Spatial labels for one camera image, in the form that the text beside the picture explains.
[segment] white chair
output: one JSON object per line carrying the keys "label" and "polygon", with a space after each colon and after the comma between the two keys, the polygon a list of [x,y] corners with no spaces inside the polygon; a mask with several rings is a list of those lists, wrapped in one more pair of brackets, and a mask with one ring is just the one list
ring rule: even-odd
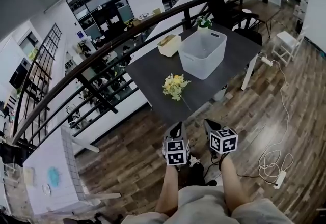
{"label": "white chair", "polygon": [[[285,66],[290,63],[291,59],[294,60],[296,57],[296,54],[298,53],[306,34],[305,29],[306,28],[301,30],[301,33],[297,38],[294,38],[286,31],[280,32],[276,35],[277,42],[274,43],[274,47],[271,52],[278,56],[280,60],[285,63]],[[280,52],[275,51],[277,46],[280,49]]]}

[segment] blue stain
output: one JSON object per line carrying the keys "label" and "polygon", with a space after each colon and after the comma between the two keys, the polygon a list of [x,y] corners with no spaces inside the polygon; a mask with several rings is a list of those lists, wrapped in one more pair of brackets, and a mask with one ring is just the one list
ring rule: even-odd
{"label": "blue stain", "polygon": [[48,182],[49,182],[51,187],[53,187],[53,188],[58,187],[58,185],[59,185],[59,172],[58,172],[57,168],[50,167],[47,170],[47,178],[48,178]]}

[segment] yellow flower bouquet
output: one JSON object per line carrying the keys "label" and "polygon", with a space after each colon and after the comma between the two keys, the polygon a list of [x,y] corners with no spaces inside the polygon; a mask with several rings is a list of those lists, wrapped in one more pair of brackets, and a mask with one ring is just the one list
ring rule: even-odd
{"label": "yellow flower bouquet", "polygon": [[163,94],[172,95],[173,100],[179,101],[182,98],[182,89],[187,86],[191,81],[184,80],[183,75],[169,75],[165,79],[163,87]]}

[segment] small wooden box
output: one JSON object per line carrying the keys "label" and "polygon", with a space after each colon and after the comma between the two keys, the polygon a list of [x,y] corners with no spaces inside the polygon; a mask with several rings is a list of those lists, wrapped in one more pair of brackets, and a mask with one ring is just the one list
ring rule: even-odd
{"label": "small wooden box", "polygon": [[170,58],[179,50],[181,46],[181,37],[179,35],[167,35],[157,46],[162,55]]}

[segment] dark gray table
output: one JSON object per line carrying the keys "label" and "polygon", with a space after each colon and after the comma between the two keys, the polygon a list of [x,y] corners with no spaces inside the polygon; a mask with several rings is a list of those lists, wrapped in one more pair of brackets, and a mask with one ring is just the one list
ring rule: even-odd
{"label": "dark gray table", "polygon": [[[261,46],[223,26],[214,24],[212,29],[227,35],[228,39],[223,61],[206,80],[200,80],[185,72],[182,69],[179,53],[168,58],[161,55],[158,48],[127,67],[128,74],[146,96],[154,111],[168,124],[186,120],[222,89],[230,79],[243,72],[246,64],[250,62],[242,89],[244,90],[247,86]],[[181,33],[180,36],[184,40],[195,31],[196,28],[193,27]],[[183,74],[185,80],[192,81],[182,91],[183,98],[190,109],[182,100],[175,101],[170,95],[163,94],[162,85],[171,73]]]}

